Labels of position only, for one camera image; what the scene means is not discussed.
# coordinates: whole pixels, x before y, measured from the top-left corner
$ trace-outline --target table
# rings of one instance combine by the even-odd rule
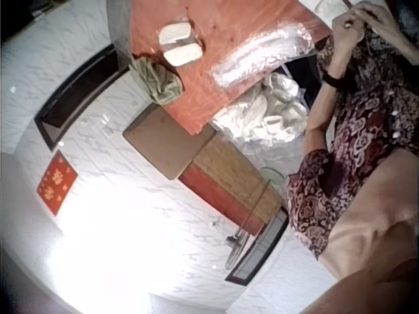
[[[172,69],[183,81],[185,93],[165,109],[191,135],[200,132],[215,114],[254,85],[263,74],[232,88],[216,85],[210,69],[250,37],[282,22],[303,23],[315,42],[330,34],[329,28],[298,0],[133,0],[131,45],[135,56],[152,55],[168,65],[160,51],[158,31],[182,19],[191,22],[204,44],[204,56]]]

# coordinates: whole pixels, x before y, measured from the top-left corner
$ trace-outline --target white plastic bag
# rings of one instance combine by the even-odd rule
[[[252,75],[274,70],[313,51],[312,36],[302,24],[282,24],[246,41],[215,65],[211,73],[220,87],[229,88]]]

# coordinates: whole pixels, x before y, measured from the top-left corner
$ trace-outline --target window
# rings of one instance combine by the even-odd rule
[[[274,250],[287,225],[288,214],[281,207],[278,214],[259,232],[256,240],[225,280],[247,286]]]
[[[109,45],[65,80],[35,117],[50,150],[85,108],[127,70],[119,69],[115,48]]]

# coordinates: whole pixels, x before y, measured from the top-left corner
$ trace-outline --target dark window frame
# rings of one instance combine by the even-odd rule
[[[81,101],[80,105],[78,105],[73,112],[76,113],[71,116],[68,120],[66,120],[66,125],[60,130],[59,136],[55,140],[53,140],[50,135],[48,134],[47,130],[43,125],[43,117],[47,114],[47,112],[53,108],[55,103],[68,91],[68,89],[74,86],[77,81],[85,75],[90,68],[92,68],[95,64],[97,64],[100,60],[109,56],[112,53],[116,53],[115,47],[113,44],[106,46],[96,55],[91,57],[88,61],[82,64],[76,71],[74,71],[58,88],[57,90],[49,97],[49,99],[45,102],[39,112],[36,114],[34,121],[41,132],[41,135],[47,145],[47,147],[52,152],[57,144],[61,141],[62,137],[67,133],[68,129],[73,125],[74,121],[80,117],[80,115],[86,110],[86,108],[103,92],[105,91],[112,83],[114,83],[117,79],[119,79],[123,74],[128,72],[129,68],[124,67],[123,69],[118,69],[117,72],[113,73],[110,77],[107,77],[98,88],[93,90],[89,90],[89,94]]]
[[[256,276],[256,274],[259,272],[259,270],[261,270],[263,264],[266,262],[266,260],[271,255],[272,251],[275,249],[276,245],[280,241],[283,233],[285,232],[285,229],[287,229],[288,224],[289,224],[289,215],[288,215],[287,210],[284,207],[282,207],[282,206],[281,206],[281,209],[280,210],[281,211],[284,211],[284,213],[287,215],[287,218],[284,220],[284,222],[283,222],[283,224],[282,224],[282,226],[280,228],[280,231],[276,234],[274,240],[270,244],[269,248],[267,248],[265,254],[261,258],[261,260],[259,261],[259,263],[255,266],[255,268],[253,268],[253,271],[248,275],[248,277],[246,279],[238,278],[238,277],[235,277],[233,275],[238,270],[238,268],[241,266],[242,262],[244,262],[246,260],[246,257],[250,254],[250,252],[252,251],[252,249],[258,244],[257,243],[257,240],[260,238],[260,236],[266,230],[266,227],[268,226],[268,224],[265,224],[263,226],[263,229],[259,232],[258,236],[253,241],[253,243],[251,244],[250,248],[246,251],[246,253],[243,255],[243,257],[238,261],[238,263],[235,265],[235,267],[232,269],[232,271],[226,277],[225,281],[228,281],[229,283],[235,283],[235,284],[241,285],[241,286],[248,286],[248,284]]]

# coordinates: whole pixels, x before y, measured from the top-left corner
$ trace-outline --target woman's hand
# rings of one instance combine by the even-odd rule
[[[344,13],[333,20],[333,40],[335,42],[335,54],[347,56],[364,35],[364,22],[356,15]]]
[[[386,8],[370,3],[360,3],[352,12],[368,23],[385,41],[396,47],[412,65],[419,65],[419,49],[403,35],[399,25]]]
[[[392,14],[380,5],[360,3],[352,8],[352,12],[390,44],[396,45],[404,37]]]

